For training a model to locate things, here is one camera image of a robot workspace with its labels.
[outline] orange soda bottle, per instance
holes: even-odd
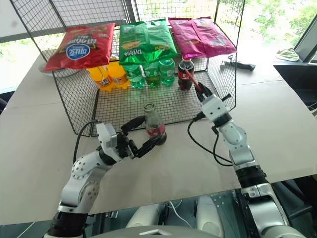
[[[93,81],[98,85],[100,91],[111,92],[114,88],[113,80],[111,79],[106,67],[99,66],[94,68],[88,68]]]
[[[116,88],[127,89],[130,82],[125,74],[122,66],[119,65],[118,61],[110,62],[107,66],[109,75],[113,80],[114,86]]]

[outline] red chip bag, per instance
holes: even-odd
[[[44,71],[85,69],[109,64],[115,23],[69,27]]]

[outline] pink chip bag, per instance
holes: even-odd
[[[185,59],[209,58],[237,52],[232,42],[210,17],[169,18],[168,21]]]

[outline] black cable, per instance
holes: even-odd
[[[216,162],[218,163],[218,164],[220,164],[220,165],[222,165],[222,166],[232,166],[232,163],[230,162],[230,164],[223,164],[222,162],[220,162],[218,159],[217,159],[217,157],[216,157],[216,146],[217,146],[217,143],[218,143],[218,139],[219,139],[219,133],[217,133],[216,134],[216,141],[214,142],[214,144],[213,144],[213,149],[212,149],[212,152],[213,152],[213,158],[214,158],[214,160],[216,160]]]
[[[217,155],[215,152],[210,151],[209,149],[207,149],[206,147],[202,146],[200,143],[198,143],[198,142],[193,138],[192,134],[190,133],[190,127],[192,126],[192,124],[193,124],[194,122],[195,122],[195,121],[192,120],[192,121],[189,123],[188,127],[187,127],[187,133],[188,133],[189,137],[192,139],[192,141],[194,141],[195,144],[197,144],[197,145],[198,145],[199,147],[201,147],[202,149],[204,149],[204,150],[206,150],[207,152],[211,153],[211,154],[214,156],[214,158],[215,158],[215,157],[218,157],[218,158],[220,158],[220,159],[222,159],[222,160],[224,160],[224,161],[227,161],[227,162],[231,163],[230,160],[228,160],[228,159],[226,159],[226,158],[224,158],[224,157],[222,157],[222,156],[220,156],[220,155]],[[216,162],[219,163],[219,164],[221,164],[221,165],[224,165],[224,164],[222,164],[221,162],[219,162],[218,159],[216,159]]]
[[[79,140],[80,137],[82,135],[82,133],[84,132],[84,130],[86,129],[86,127],[92,123],[97,123],[98,120],[91,120],[90,122],[86,123],[79,131],[78,136],[77,136],[77,140],[76,140],[76,145],[75,145],[75,149],[74,149],[74,157],[73,157],[73,163],[76,162],[76,157],[77,157],[77,150],[78,150],[78,145],[79,145]]]

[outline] glass bottle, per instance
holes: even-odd
[[[165,132],[165,124],[162,117],[155,110],[155,106],[152,103],[148,103],[144,106],[145,113],[145,129],[150,138],[161,136],[157,145],[163,145],[166,142],[167,135]]]

